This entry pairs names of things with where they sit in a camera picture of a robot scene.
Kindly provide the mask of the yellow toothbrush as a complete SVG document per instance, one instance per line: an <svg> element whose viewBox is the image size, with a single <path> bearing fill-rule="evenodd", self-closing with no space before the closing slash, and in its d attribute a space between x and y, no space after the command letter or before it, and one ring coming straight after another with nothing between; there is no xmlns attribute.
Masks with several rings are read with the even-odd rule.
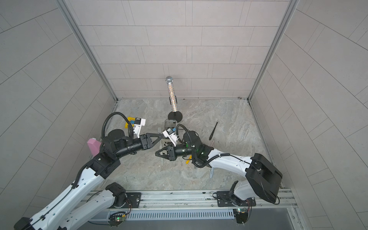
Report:
<svg viewBox="0 0 368 230"><path fill-rule="evenodd" d="M189 164L191 160L192 160L192 156L190 156L190 157L186 160L186 164Z"/></svg>

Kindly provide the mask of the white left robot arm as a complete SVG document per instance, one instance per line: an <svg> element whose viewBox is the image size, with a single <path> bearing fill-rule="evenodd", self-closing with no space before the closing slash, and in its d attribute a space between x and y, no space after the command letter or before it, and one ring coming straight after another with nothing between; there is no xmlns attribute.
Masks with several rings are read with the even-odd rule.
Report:
<svg viewBox="0 0 368 230"><path fill-rule="evenodd" d="M121 164L120 158L151 149L163 137L162 134L146 133L134 138L125 136L121 129L114 129L102 138L99 153L81 167L69 188L33 217L22 217L15 223L14 229L66 230L63 220L93 188Z"/></svg>

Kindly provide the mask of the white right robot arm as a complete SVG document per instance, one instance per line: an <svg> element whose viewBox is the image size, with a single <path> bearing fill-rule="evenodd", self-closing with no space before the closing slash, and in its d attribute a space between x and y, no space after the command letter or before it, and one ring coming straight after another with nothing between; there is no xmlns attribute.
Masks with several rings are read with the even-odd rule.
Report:
<svg viewBox="0 0 368 230"><path fill-rule="evenodd" d="M250 203L250 198L257 196L268 203L279 204L278 191L283 175L259 153L252 157L225 153L202 143L199 136L190 131L184 134L181 142L171 143L155 155L170 161L190 155L197 168L220 168L245 177L244 181L235 181L227 195L217 193L217 199L235 206L245 206Z"/></svg>

